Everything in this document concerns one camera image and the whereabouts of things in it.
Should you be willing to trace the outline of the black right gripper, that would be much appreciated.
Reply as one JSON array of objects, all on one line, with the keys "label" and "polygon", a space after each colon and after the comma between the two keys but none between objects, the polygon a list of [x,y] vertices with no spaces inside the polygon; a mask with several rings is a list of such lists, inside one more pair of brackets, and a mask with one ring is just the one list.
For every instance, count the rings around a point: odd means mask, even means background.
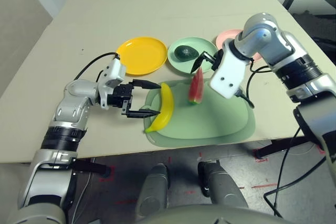
[{"label": "black right gripper", "polygon": [[219,65],[221,64],[222,58],[223,58],[223,50],[220,49],[218,52],[216,52],[213,56],[211,56],[208,52],[204,51],[202,52],[194,61],[194,64],[191,68],[191,73],[194,73],[196,70],[198,70],[201,65],[202,62],[205,60],[207,62],[209,62],[212,67],[211,69],[213,71],[216,71],[219,67]]}]

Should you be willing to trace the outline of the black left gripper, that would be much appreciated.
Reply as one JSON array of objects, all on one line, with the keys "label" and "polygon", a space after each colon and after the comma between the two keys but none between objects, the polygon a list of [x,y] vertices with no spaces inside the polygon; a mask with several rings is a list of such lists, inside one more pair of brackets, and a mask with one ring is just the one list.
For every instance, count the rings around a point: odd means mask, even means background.
[{"label": "black left gripper", "polygon": [[121,108],[122,115],[126,115],[128,118],[143,119],[156,116],[160,114],[160,111],[155,110],[138,110],[131,111],[132,103],[132,90],[133,87],[140,87],[142,89],[160,89],[161,86],[157,83],[148,80],[133,79],[131,84],[120,84],[113,89],[113,93],[107,95],[107,105],[116,108]]}]

